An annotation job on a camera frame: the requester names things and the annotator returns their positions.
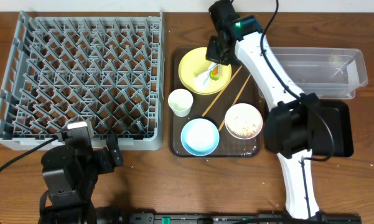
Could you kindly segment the pink bowl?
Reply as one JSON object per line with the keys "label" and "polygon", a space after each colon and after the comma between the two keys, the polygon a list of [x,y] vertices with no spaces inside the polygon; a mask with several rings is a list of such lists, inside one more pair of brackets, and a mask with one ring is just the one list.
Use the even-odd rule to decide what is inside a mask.
{"label": "pink bowl", "polygon": [[263,117],[259,110],[247,103],[231,106],[225,114],[225,127],[237,139],[253,139],[263,127]]}

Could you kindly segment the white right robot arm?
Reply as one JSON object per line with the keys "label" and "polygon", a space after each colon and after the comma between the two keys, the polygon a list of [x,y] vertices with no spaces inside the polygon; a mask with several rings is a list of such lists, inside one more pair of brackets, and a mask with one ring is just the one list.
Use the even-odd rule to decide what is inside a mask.
{"label": "white right robot arm", "polygon": [[243,64],[267,102],[264,143],[281,163],[286,210],[294,219],[321,222],[311,162],[325,162],[352,148],[348,106],[307,95],[294,85],[265,45],[267,30],[254,16],[214,11],[210,15],[217,35],[209,40],[206,58],[223,65]]}

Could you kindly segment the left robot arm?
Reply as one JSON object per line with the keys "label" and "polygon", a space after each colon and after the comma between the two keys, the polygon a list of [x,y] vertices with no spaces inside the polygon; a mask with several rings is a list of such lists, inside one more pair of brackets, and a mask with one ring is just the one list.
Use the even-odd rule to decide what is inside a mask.
{"label": "left robot arm", "polygon": [[112,134],[106,146],[94,150],[85,134],[62,134],[63,146],[47,151],[42,175],[48,190],[40,198],[39,223],[123,223],[117,207],[94,207],[91,196],[100,174],[123,165],[118,138]]}

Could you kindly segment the yellow green snack wrapper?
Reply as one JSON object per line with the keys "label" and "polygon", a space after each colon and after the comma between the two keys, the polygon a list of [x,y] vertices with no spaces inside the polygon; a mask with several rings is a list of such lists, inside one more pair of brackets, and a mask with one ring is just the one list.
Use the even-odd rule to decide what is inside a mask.
{"label": "yellow green snack wrapper", "polygon": [[212,80],[218,80],[219,79],[219,64],[215,64],[211,69],[209,73],[209,77]]}

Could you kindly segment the white cup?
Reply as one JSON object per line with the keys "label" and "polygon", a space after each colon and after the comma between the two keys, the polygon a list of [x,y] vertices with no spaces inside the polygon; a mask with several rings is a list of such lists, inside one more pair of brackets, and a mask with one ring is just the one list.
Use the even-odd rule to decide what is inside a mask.
{"label": "white cup", "polygon": [[167,102],[176,116],[185,117],[189,114],[194,99],[190,91],[176,89],[170,93]]}

